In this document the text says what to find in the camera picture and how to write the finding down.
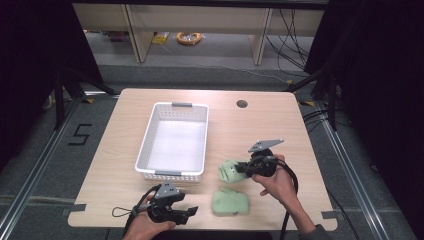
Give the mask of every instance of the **human hand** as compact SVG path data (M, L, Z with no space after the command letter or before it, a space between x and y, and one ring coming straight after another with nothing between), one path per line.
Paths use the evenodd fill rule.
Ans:
M285 163L285 157L283 155L274 154L274 157L283 164ZM252 176L252 179L265 188L260 193L261 196L271 194L271 196L283 204L288 211L299 201L296 196L292 178L281 166L277 166L274 175L271 177L255 174Z
M282 161L282 163L285 164L285 158L283 155L274 154L274 157L278 158L279 161ZM305 212L302 204L297 198L292 178L284 168L277 166L274 175L271 177L264 177L255 174L252 176L252 179L257 183L260 183L265 188L260 193L261 196L265 196L269 193L284 205L290 216L293 218L293 221L301 235L309 234L315 230L314 223Z
M152 195L147 196L143 204L150 201L152 197ZM175 226L175 222L172 221L155 223L150 219L147 212L141 212L132 221L124 240L150 240L160 232L171 230Z

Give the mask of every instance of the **yellow object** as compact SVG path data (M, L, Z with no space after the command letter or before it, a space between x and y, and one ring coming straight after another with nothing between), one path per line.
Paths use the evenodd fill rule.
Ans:
M314 107L315 106L315 102L314 101L299 101L297 103L299 104L299 106L309 106L309 107Z
M200 42L202 35L200 33L185 33L180 32L177 34L177 42L184 45L195 45Z
M84 103L93 103L94 99L93 98L87 98L83 101Z
M166 39L168 39L169 32L158 32L152 39L154 44L165 44Z

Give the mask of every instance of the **round hole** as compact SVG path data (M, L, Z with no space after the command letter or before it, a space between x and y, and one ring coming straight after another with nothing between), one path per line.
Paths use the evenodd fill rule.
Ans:
M244 100L238 100L238 101L237 101L237 106L238 106L239 108L245 108L245 107L247 107L247 102L246 102L246 101L244 101Z

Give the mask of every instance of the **light green sponge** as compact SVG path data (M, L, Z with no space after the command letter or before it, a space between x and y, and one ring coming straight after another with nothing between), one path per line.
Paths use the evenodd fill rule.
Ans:
M226 160L219 166L219 175L221 180L227 183L239 182L246 179L246 174L238 173L234 165L237 165L236 160Z
M212 211L217 215L249 213L249 198L246 194L222 187L213 194Z

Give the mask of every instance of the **aluminum rail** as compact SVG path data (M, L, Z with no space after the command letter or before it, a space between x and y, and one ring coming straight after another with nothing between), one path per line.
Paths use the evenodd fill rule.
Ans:
M47 168L53 153L59 145L65 130L67 129L69 119L79 106L80 102L81 99L74 99L71 101L66 111L66 117L63 123L57 130L54 130L52 136L49 139L49 142L47 143L33 169L25 180L24 185L20 189L19 193L15 196L6 214L3 216L0 223L0 239L6 240L12 233L13 228L18 222L19 217L21 216L26 204L28 203L29 198L37 187L38 182L43 176L43 173Z
M317 102L318 110L324 110L325 108L322 106L321 102ZM346 177L352 187L353 193L358 200L359 206L362 209L362 212L365 215L365 219L367 220L371 232L374 235L375 239L390 239L387 234L387 230L384 227L383 221L381 220L380 214L377 212L374 204L372 203L363 183L360 179L358 173L356 172L355 166L352 164L342 141L339 138L339 135L336 131L333 131L332 127L328 123L328 121L324 121L324 128L327 132L328 138L330 139L331 144L336 151L337 157L340 160L342 168L346 174Z

